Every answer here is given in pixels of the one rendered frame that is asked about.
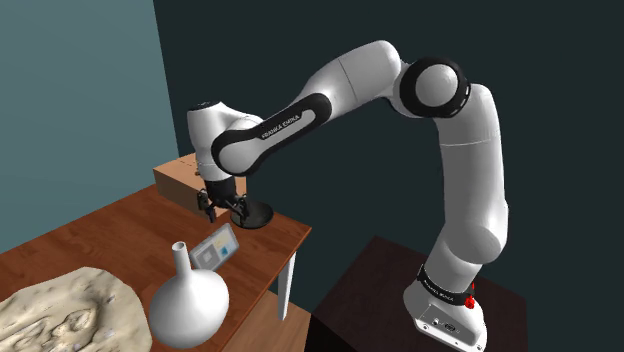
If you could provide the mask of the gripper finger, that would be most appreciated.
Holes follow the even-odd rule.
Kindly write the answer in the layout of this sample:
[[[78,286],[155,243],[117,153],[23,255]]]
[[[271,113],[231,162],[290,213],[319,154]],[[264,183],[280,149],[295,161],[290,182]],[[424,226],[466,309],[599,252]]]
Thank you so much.
[[[208,193],[204,188],[200,189],[197,193],[197,203],[198,208],[207,215],[209,221],[214,223],[216,219],[214,205],[209,200]]]
[[[225,204],[240,219],[246,219],[249,216],[248,206],[245,196],[233,195],[225,199]]]

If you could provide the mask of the black bowl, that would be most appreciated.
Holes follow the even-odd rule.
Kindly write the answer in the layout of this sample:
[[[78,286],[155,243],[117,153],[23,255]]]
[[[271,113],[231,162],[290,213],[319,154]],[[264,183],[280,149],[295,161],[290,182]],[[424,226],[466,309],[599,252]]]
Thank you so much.
[[[249,216],[246,219],[240,219],[239,216],[231,211],[230,219],[240,228],[258,229],[266,226],[273,218],[273,209],[266,203],[246,199]]]

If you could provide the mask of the brown cardboard box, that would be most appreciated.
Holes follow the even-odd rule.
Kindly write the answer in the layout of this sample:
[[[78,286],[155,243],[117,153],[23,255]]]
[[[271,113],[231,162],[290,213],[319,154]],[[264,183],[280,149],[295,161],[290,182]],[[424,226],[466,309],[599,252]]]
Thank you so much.
[[[155,184],[161,196],[206,220],[207,214],[199,208],[198,192],[205,187],[197,174],[194,153],[171,160],[153,168]]]

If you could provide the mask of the grey tablet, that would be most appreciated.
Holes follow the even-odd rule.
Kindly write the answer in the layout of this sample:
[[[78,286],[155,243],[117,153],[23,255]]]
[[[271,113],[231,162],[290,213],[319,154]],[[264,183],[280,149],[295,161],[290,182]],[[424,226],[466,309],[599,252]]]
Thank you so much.
[[[239,243],[229,223],[225,223],[213,234],[200,242],[189,252],[189,258],[196,269],[216,271],[239,249]]]

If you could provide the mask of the brown wooden table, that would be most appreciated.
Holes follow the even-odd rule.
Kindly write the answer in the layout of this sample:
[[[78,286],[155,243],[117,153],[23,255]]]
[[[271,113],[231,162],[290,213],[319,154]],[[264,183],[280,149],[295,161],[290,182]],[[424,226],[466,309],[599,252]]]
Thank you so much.
[[[209,222],[149,186],[0,254],[0,301],[88,266],[112,273],[148,306],[175,273],[173,244],[194,247],[228,220]],[[220,330],[196,348],[154,341],[151,352],[303,352],[310,315],[290,303],[285,282],[310,231],[281,214],[261,229],[236,230],[240,248],[218,271],[230,291]]]

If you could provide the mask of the white round vase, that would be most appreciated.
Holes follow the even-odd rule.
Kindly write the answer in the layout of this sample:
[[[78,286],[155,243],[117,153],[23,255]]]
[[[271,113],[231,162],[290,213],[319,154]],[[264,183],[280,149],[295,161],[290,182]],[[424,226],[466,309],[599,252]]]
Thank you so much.
[[[229,290],[216,272],[191,267],[186,243],[172,245],[176,274],[153,295],[148,322],[153,336],[176,349],[199,346],[220,329]]]

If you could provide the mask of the dark robot stand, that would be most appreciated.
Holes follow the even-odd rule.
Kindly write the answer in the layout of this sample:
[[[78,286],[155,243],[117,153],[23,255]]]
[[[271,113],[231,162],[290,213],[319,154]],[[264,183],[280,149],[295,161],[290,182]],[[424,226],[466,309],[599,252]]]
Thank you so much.
[[[313,311],[304,352],[457,352],[417,331],[403,302],[426,256],[375,236]],[[529,352],[526,301],[477,277],[485,352]]]

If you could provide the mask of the beige crumpled cloth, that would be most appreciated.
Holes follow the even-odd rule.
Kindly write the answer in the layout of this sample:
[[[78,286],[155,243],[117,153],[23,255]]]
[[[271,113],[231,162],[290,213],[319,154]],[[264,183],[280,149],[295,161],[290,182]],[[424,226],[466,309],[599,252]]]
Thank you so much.
[[[111,273],[82,267],[0,302],[0,352],[150,352],[135,291]]]

